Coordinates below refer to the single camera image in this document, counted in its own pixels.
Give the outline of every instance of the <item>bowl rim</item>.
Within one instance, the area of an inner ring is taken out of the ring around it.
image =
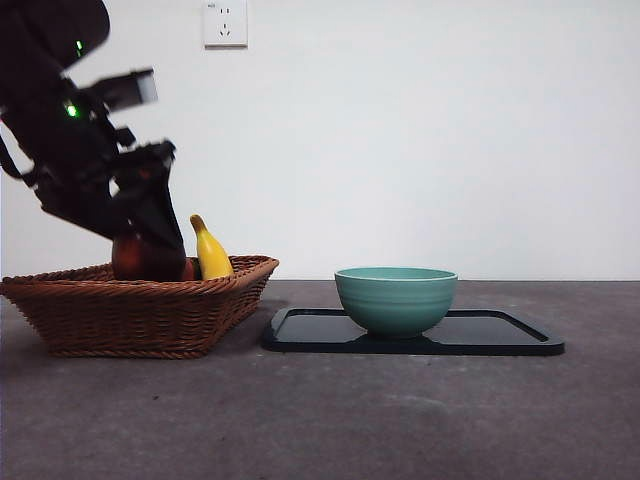
[[[352,275],[349,272],[354,270],[368,270],[368,269],[384,269],[384,270],[418,270],[423,272],[438,272],[443,274],[440,277],[435,278],[384,278],[384,277],[370,277],[362,275]],[[426,267],[400,267],[392,265],[368,265],[363,267],[349,267],[337,270],[334,272],[334,277],[353,278],[356,280],[371,280],[371,281],[391,281],[391,282],[434,282],[441,280],[453,280],[458,278],[458,274],[450,272],[448,270],[441,270],[439,268],[426,268]]]

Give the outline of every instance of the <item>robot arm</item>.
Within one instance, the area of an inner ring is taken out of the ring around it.
[[[151,243],[182,248],[168,188],[174,146],[133,148],[131,131],[108,119],[155,99],[152,70],[86,88],[63,75],[108,34],[100,0],[0,0],[0,118],[33,169],[19,172],[1,139],[0,163],[52,215],[109,239],[133,226]]]

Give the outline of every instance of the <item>black tray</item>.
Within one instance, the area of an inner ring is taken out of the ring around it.
[[[368,334],[344,310],[285,308],[262,334],[276,352],[405,353],[425,355],[559,355],[564,342],[496,310],[450,310],[422,336],[388,339]]]

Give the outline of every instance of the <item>white wall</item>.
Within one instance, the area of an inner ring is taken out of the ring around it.
[[[274,278],[640,279],[640,2],[249,0],[249,48],[222,51],[203,3],[106,1],[110,40],[70,72],[155,68],[159,102],[113,120],[177,145],[189,253],[199,212]],[[109,260],[6,176],[2,195],[5,275]]]

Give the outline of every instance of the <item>green led light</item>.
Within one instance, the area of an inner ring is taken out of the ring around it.
[[[78,109],[76,108],[75,105],[67,105],[67,115],[69,115],[70,117],[78,117],[80,115],[80,112],[78,112]]]

